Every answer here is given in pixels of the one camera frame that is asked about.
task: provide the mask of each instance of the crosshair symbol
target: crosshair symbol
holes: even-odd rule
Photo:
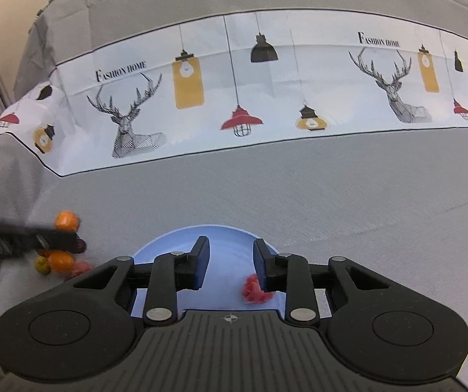
[[[226,317],[223,317],[222,319],[232,324],[234,321],[238,321],[239,317],[230,313]]]

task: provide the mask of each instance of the deer illustration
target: deer illustration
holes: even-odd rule
[[[116,135],[116,141],[114,142],[114,150],[112,152],[113,158],[124,158],[126,156],[139,155],[143,153],[152,152],[167,142],[167,137],[163,133],[155,133],[149,135],[134,134],[133,133],[133,120],[139,115],[141,106],[149,98],[151,98],[154,93],[156,93],[157,88],[160,86],[160,78],[157,81],[155,87],[152,87],[152,80],[142,73],[143,77],[148,81],[149,87],[145,90],[145,93],[141,95],[139,90],[136,88],[137,99],[133,101],[130,105],[130,111],[127,115],[122,115],[120,110],[113,106],[112,96],[109,98],[108,107],[105,103],[102,103],[100,100],[100,94],[103,90],[103,85],[100,87],[100,90],[96,94],[96,103],[94,103],[89,96],[89,103],[92,104],[98,111],[103,113],[108,113],[111,115],[110,119],[115,124],[118,124],[118,133]]]
[[[403,83],[400,82],[400,79],[404,78],[410,73],[410,69],[412,68],[412,58],[410,58],[410,64],[406,65],[406,60],[401,55],[401,53],[399,53],[399,50],[397,50],[397,54],[399,54],[401,60],[403,61],[403,67],[399,70],[397,63],[394,62],[395,73],[392,74],[392,82],[388,83],[374,68],[373,60],[371,61],[370,68],[364,64],[363,52],[365,49],[366,47],[361,50],[359,56],[357,56],[357,61],[353,58],[352,53],[348,53],[350,54],[350,58],[352,59],[353,63],[359,68],[359,70],[366,73],[367,75],[370,75],[372,78],[375,78],[376,84],[384,91],[386,91],[390,107],[394,111],[397,118],[401,122],[410,124],[418,122],[431,122],[431,115],[425,107],[412,106],[410,104],[403,103],[397,93],[403,85]]]

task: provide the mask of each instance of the red lamp illustration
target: red lamp illustration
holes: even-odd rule
[[[232,117],[221,125],[221,129],[233,129],[236,137],[246,137],[252,132],[251,125],[263,124],[263,121],[255,116],[250,116],[249,112],[243,109],[239,104],[239,94],[237,93],[237,83],[235,80],[234,61],[232,60],[232,51],[230,49],[229,31],[227,21],[223,16],[225,25],[225,34],[227,35],[227,44],[229,47],[230,67],[232,68],[232,80],[234,82],[235,98],[237,101],[236,110],[232,112]]]
[[[468,109],[462,107],[456,99],[453,99],[453,113],[457,113],[466,121],[468,121]]]
[[[9,125],[19,124],[20,118],[18,118],[14,113],[9,113],[8,115],[2,116],[0,118],[0,128],[8,128]]]
[[[250,125],[263,124],[263,121],[255,116],[250,116],[249,112],[241,106],[232,112],[232,117],[221,125],[221,129],[234,130],[236,137],[246,137],[252,132]]]

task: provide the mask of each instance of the small orange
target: small orange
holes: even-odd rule
[[[34,268],[40,274],[47,275],[50,273],[49,262],[44,256],[37,256],[34,260]]]
[[[70,212],[70,210],[62,210],[56,215],[54,225],[58,230],[78,231],[80,218],[74,212]]]
[[[74,257],[62,250],[53,250],[49,255],[50,269],[56,273],[69,274],[73,270]]]

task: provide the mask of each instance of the green fruit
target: green fruit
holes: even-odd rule
[[[47,258],[45,258],[45,256],[38,256],[34,260],[34,268],[36,268],[37,272],[43,275],[47,275],[50,273],[49,261],[47,260]]]

